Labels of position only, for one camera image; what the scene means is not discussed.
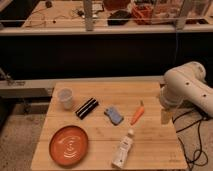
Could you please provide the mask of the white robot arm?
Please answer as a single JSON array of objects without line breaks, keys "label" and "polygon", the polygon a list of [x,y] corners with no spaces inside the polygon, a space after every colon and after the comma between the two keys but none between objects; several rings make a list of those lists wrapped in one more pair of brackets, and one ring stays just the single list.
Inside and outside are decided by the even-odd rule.
[{"label": "white robot arm", "polygon": [[164,109],[172,109],[187,100],[213,118],[213,88],[205,83],[206,70],[196,61],[165,72],[159,101]]}]

